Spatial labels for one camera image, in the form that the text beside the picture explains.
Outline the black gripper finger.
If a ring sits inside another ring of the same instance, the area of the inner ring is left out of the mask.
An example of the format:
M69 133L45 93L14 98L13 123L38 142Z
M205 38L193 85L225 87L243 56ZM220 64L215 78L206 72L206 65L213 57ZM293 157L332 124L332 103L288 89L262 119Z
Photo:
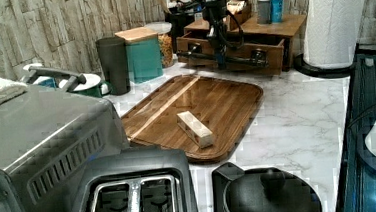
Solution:
M245 59L245 58L240 58L240 57L227 57L226 62L230 64L242 64L246 66L252 66L256 68L266 68L268 67L268 61L265 60L257 60L257 59Z
M197 59L203 59L203 60L214 60L216 61L216 57L211 54L202 54L202 53L196 53L196 52L190 52L190 51L179 51L176 53L178 57L186 57L186 58L197 58Z

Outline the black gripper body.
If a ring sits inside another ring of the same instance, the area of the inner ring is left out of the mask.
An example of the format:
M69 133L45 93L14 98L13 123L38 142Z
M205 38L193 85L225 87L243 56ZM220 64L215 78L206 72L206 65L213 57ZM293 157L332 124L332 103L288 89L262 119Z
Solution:
M202 8L203 20L209 24L209 31L207 32L207 40L214 49L222 49L227 43L225 34L227 26L223 20L227 16L226 0L206 1Z

